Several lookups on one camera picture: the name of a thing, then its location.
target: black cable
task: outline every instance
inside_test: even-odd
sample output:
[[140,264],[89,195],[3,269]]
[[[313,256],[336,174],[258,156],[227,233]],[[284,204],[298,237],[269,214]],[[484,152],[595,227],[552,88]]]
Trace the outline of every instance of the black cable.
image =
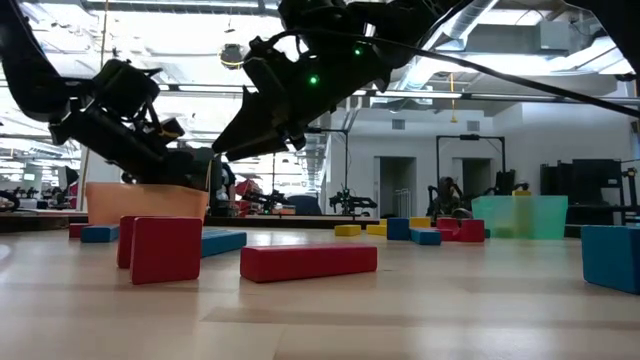
[[287,30],[287,31],[283,31],[279,34],[274,35],[273,37],[271,37],[268,40],[268,43],[273,46],[274,44],[276,44],[278,41],[280,41],[280,39],[287,37],[287,36],[295,36],[295,35],[300,35],[300,34],[304,34],[304,35],[308,35],[308,36],[330,36],[330,37],[339,37],[339,38],[343,38],[343,39],[351,39],[354,42],[363,42],[363,43],[369,43],[369,44],[373,44],[373,45],[382,45],[382,46],[395,46],[398,48],[402,48],[402,49],[407,49],[407,50],[411,50],[414,54],[418,55],[418,56],[422,56],[422,57],[426,57],[429,59],[434,59],[434,60],[440,60],[440,61],[446,61],[452,64],[456,64],[458,66],[461,67],[465,67],[465,68],[469,68],[469,69],[473,69],[476,70],[478,72],[493,76],[495,78],[504,80],[504,81],[508,81],[517,85],[521,85],[524,87],[528,87],[531,89],[535,89],[535,90],[539,90],[539,91],[543,91],[549,94],[553,94],[559,97],[558,100],[562,99],[562,98],[568,98],[568,99],[572,99],[581,103],[585,103],[585,104],[590,104],[590,105],[594,105],[603,109],[607,109],[607,110],[611,110],[617,113],[621,113],[627,116],[632,116],[635,118],[640,118],[640,111],[638,110],[634,110],[622,105],[617,105],[605,100],[601,100],[601,99],[597,99],[588,95],[584,95],[584,94],[580,94],[577,92],[573,92],[573,91],[569,91],[569,90],[565,90],[565,89],[561,89],[555,86],[551,86],[551,85],[547,85],[547,84],[543,84],[543,83],[539,83],[537,81],[533,81],[533,80],[529,80],[529,79],[525,79],[519,76],[515,76],[515,75],[509,75],[509,74],[503,74],[499,71],[493,70],[491,68],[488,68],[486,66],[482,66],[467,60],[463,60],[463,59],[458,59],[455,57],[451,57],[448,55],[442,55],[442,54],[438,54],[432,51],[426,51],[426,50],[422,50],[419,48],[416,48],[414,46],[411,45],[406,45],[406,44],[402,44],[399,42],[395,42],[395,41],[391,41],[391,40],[385,40],[385,39],[378,39],[378,38],[371,38],[371,37],[367,37],[364,35],[356,35],[356,34],[347,34],[347,33],[341,33],[341,32],[335,32],[335,31],[328,31],[328,30],[310,30],[310,29],[295,29],[295,30]]

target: wooden block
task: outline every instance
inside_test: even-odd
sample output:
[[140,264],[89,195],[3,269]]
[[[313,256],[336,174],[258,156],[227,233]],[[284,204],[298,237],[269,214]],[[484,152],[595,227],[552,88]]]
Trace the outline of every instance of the wooden block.
[[451,229],[435,229],[435,230],[440,233],[440,237],[442,241],[456,241],[455,234],[457,232],[454,232]]
[[484,220],[463,219],[458,231],[458,241],[484,242]]
[[86,226],[82,229],[80,241],[83,243],[109,243],[118,239],[120,226]]
[[360,225],[336,225],[334,228],[336,236],[357,236],[362,232]]
[[242,231],[207,230],[202,233],[202,257],[242,249],[247,233]]
[[376,271],[378,248],[361,244],[247,246],[240,274],[254,282],[307,279]]
[[584,226],[582,266],[589,283],[640,294],[640,229]]
[[367,234],[387,236],[386,225],[367,225]]
[[120,269],[128,269],[131,265],[131,242],[133,241],[133,222],[137,216],[120,218],[120,239],[116,263]]
[[69,224],[69,239],[80,239],[82,237],[82,229],[90,226],[89,224]]
[[134,285],[198,278],[201,219],[139,217],[133,226],[130,267]]
[[436,230],[411,229],[411,240],[418,245],[436,245],[442,243],[442,236]]
[[421,228],[428,229],[431,227],[430,217],[412,217],[409,219],[409,227],[412,229]]
[[387,219],[387,240],[411,240],[409,230],[409,219],[391,218]]

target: translucent teal bin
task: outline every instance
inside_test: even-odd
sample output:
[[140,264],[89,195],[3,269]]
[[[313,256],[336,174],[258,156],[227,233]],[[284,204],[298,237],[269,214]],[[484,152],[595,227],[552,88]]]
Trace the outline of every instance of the translucent teal bin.
[[473,217],[492,238],[563,239],[566,196],[482,196],[473,200]]

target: red block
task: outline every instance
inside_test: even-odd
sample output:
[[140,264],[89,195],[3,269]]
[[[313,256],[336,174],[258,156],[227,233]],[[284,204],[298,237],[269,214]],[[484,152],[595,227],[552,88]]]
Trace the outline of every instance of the red block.
[[136,218],[131,246],[131,282],[140,285],[197,279],[201,240],[201,219]]
[[82,229],[87,226],[89,226],[89,224],[69,224],[69,239],[80,239]]
[[248,246],[240,275],[257,283],[376,271],[378,248],[370,245]]
[[458,241],[457,234],[458,231],[453,231],[451,229],[436,229],[440,233],[440,237],[442,241]]
[[131,242],[133,240],[133,222],[137,216],[120,218],[120,239],[118,241],[118,267],[128,269],[131,265]]
[[458,219],[454,218],[438,218],[436,220],[436,227],[438,229],[449,229],[454,232],[458,231]]
[[462,227],[458,234],[458,241],[484,242],[484,220],[462,220]]

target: doorway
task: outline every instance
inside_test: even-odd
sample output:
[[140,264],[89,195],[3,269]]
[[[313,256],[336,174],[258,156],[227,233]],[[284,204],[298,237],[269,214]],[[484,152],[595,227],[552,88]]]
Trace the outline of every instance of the doorway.
[[482,195],[491,184],[491,159],[462,160],[462,192],[465,195]]
[[417,161],[415,157],[376,157],[374,166],[376,215],[410,217],[416,214]]

